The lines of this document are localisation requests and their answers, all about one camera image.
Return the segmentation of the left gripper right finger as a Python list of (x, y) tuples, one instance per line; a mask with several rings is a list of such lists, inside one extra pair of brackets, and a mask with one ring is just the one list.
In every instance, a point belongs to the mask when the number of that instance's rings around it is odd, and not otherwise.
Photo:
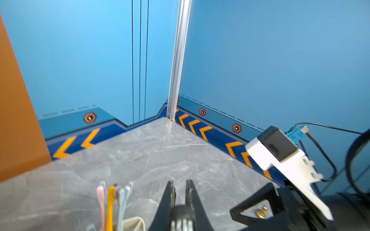
[(213, 227), (207, 217), (193, 180), (186, 181), (186, 205), (193, 213), (195, 231), (213, 231)]

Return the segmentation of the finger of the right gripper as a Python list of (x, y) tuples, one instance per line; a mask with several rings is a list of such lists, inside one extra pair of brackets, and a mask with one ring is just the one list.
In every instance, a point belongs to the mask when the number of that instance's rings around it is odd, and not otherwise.
[(278, 215), (268, 219), (241, 216), (235, 218), (235, 221), (247, 226), (242, 229), (243, 231), (290, 231), (292, 227), (292, 219), (288, 215)]
[(282, 211), (282, 202), (277, 194), (276, 188), (273, 183), (268, 183), (249, 198), (233, 207), (230, 210), (231, 218), (236, 222), (258, 222), (262, 220), (262, 218), (258, 216), (254, 218), (243, 215), (242, 212), (251, 209), (254, 209), (256, 212), (258, 210), (263, 211), (262, 208), (256, 207), (263, 201), (267, 201), (269, 203), (269, 208), (273, 215), (276, 215)]

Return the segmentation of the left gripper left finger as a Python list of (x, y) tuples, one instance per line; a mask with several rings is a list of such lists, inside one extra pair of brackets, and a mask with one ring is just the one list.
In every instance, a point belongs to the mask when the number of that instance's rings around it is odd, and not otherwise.
[(149, 227), (149, 231), (168, 231), (170, 211), (176, 201), (176, 191), (173, 181), (168, 181), (159, 207)]

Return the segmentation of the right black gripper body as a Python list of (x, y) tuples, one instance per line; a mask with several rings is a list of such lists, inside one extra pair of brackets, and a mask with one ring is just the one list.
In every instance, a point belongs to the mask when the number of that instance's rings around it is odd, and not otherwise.
[(286, 182), (275, 189), (271, 200), (273, 217), (279, 231), (368, 231), (370, 203), (358, 194), (337, 192), (320, 195), (330, 209), (332, 220), (313, 205), (298, 189)]

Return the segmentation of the white toothbrush holder organizer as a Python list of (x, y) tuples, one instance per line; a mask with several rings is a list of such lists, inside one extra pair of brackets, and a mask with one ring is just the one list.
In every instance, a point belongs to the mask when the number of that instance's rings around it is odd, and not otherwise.
[(145, 222), (141, 217), (123, 219), (113, 224), (113, 231), (145, 231)]

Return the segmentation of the light blue toothbrush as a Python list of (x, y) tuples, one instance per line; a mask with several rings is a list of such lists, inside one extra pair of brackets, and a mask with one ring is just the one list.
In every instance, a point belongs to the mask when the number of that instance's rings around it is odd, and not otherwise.
[(130, 195), (132, 194), (132, 189), (133, 189), (133, 182), (129, 182), (124, 188), (125, 190), (124, 205), (127, 205), (128, 199)]

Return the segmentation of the grey white toothbrush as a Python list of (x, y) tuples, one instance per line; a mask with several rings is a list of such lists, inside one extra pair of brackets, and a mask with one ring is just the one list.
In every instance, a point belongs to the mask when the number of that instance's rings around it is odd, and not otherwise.
[(126, 190), (117, 185), (115, 188), (115, 197), (119, 205), (119, 213), (118, 213), (116, 231), (121, 231), (122, 229), (125, 195), (126, 195)]

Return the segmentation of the yellow toothbrush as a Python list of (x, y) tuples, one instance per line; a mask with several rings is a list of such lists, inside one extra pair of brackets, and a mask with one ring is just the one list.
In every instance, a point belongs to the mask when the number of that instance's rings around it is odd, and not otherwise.
[(116, 187), (113, 185), (108, 190), (106, 231), (113, 231), (113, 204), (115, 202), (115, 189)]

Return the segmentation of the pink toothbrush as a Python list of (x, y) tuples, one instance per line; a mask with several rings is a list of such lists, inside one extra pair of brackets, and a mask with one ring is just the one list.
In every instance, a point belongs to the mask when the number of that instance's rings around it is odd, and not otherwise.
[(99, 203), (99, 209), (100, 209), (100, 220), (101, 220), (101, 231), (105, 231), (105, 204), (104, 204), (104, 199), (105, 199), (105, 188), (103, 185), (99, 185), (96, 189), (96, 194), (97, 194), (97, 200)]

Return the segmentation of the black toothbrush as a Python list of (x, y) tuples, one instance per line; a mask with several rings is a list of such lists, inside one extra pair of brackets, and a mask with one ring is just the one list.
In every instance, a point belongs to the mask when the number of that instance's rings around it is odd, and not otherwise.
[(178, 205), (169, 214), (169, 231), (195, 231), (195, 213), (186, 205)]

